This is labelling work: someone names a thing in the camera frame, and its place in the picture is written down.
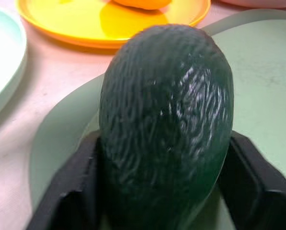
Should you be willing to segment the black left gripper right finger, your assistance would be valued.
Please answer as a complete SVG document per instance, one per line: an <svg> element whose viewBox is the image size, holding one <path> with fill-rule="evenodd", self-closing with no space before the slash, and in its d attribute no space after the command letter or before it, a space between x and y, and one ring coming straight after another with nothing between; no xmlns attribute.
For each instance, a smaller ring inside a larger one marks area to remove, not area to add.
<svg viewBox="0 0 286 230"><path fill-rule="evenodd" d="M248 137L232 133L218 184L236 230L286 230L286 178Z"/></svg>

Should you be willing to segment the pink plate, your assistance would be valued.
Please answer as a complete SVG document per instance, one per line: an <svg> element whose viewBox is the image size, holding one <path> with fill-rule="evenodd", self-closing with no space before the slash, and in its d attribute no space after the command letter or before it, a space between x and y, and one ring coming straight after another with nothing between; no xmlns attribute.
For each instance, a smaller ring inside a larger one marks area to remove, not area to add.
<svg viewBox="0 0 286 230"><path fill-rule="evenodd" d="M250 8L286 8L286 0L220 0L221 2Z"/></svg>

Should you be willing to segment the dark green avocado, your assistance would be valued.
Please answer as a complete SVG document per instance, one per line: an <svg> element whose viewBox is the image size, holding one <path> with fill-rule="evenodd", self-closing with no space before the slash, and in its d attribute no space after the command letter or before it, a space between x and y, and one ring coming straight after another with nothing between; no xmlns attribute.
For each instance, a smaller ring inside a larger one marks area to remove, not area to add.
<svg viewBox="0 0 286 230"><path fill-rule="evenodd" d="M113 57L99 126L112 230L192 230L232 133L231 67L203 30L150 27Z"/></svg>

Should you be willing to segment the sage green plate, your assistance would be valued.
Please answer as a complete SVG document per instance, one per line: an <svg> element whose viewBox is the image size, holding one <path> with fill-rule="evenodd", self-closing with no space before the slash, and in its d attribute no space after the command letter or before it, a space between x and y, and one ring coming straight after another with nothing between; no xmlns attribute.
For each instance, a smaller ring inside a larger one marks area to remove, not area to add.
<svg viewBox="0 0 286 230"><path fill-rule="evenodd" d="M286 178L286 11L247 10L206 26L205 31L233 72L233 129L249 137ZM102 83L100 75L74 90L39 126L30 157L33 208L82 136L98 129Z"/></svg>

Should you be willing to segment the yellow plate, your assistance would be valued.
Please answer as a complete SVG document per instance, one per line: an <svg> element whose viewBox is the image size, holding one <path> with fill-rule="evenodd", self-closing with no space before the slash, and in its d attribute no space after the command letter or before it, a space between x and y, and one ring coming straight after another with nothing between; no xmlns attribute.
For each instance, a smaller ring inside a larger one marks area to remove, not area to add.
<svg viewBox="0 0 286 230"><path fill-rule="evenodd" d="M15 0L15 5L22 18L54 39L118 49L153 25L197 25L208 14L211 0L172 0L154 11L121 6L111 0Z"/></svg>

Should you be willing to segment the orange fruit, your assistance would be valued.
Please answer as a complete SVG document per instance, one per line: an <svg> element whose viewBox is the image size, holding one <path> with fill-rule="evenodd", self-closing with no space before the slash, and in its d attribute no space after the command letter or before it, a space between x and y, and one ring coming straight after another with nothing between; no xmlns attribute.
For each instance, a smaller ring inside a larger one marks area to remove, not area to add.
<svg viewBox="0 0 286 230"><path fill-rule="evenodd" d="M169 5L172 0L112 0L118 4L144 10L158 10Z"/></svg>

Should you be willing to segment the mint green plate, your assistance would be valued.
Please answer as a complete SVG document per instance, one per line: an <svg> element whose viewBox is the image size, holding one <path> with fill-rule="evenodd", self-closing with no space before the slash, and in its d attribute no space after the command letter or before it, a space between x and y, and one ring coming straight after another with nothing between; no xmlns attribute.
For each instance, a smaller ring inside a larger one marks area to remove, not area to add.
<svg viewBox="0 0 286 230"><path fill-rule="evenodd" d="M27 36L18 16L0 7L0 112L25 72Z"/></svg>

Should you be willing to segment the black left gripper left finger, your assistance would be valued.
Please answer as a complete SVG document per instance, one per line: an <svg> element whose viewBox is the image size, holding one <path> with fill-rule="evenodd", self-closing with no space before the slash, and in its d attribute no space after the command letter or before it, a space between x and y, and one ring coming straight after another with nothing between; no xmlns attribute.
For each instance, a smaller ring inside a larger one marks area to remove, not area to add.
<svg viewBox="0 0 286 230"><path fill-rule="evenodd" d="M100 131L83 138L55 173L26 230L99 230L102 215Z"/></svg>

